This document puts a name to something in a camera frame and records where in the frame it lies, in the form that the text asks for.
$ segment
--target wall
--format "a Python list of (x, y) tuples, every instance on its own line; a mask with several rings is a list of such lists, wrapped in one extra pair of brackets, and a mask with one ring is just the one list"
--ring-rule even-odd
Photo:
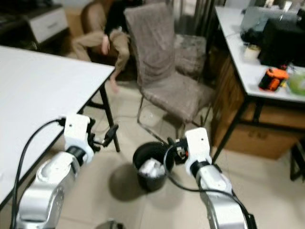
[(64, 7), (74, 7), (74, 8), (84, 7), (90, 1), (91, 0), (53, 0), (53, 2), (60, 3)]

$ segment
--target black trash bin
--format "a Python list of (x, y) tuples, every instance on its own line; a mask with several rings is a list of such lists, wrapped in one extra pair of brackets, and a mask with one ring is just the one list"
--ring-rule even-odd
[[(132, 162), (137, 169), (139, 184), (142, 188), (149, 192), (160, 189), (166, 181), (166, 175), (157, 178), (151, 178), (140, 173), (139, 169), (144, 164), (144, 162), (150, 158), (154, 158), (163, 164), (163, 159), (167, 148), (168, 146), (163, 145), (160, 142), (148, 142), (140, 146), (133, 155)], [(172, 156), (168, 157), (166, 165), (168, 170), (171, 171), (174, 166), (174, 160)]]

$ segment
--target green object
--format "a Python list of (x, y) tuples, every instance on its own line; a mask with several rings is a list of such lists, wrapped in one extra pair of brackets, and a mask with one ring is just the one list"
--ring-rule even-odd
[(294, 73), (288, 81), (290, 90), (299, 95), (305, 95), (305, 72)]

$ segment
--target person's hand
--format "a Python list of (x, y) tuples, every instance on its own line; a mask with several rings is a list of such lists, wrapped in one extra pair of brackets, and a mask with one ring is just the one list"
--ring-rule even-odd
[(110, 49), (110, 42), (109, 42), (109, 38), (107, 35), (105, 35), (103, 37), (103, 42), (102, 42), (102, 53), (104, 55), (107, 55)]

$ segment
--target gray upholstered chair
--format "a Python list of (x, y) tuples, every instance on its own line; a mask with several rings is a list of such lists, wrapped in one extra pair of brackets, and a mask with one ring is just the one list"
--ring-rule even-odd
[(185, 124), (193, 122), (198, 112), (211, 104), (213, 89), (176, 71), (174, 22), (164, 3), (127, 9), (125, 17), (142, 93), (138, 123), (153, 134), (140, 122), (143, 100), (147, 99), (181, 119), (184, 132)]
[[(173, 14), (170, 0), (145, 0), (145, 4), (164, 2)], [(206, 38), (185, 34), (175, 34), (175, 66), (183, 75), (200, 80), (206, 60)]]

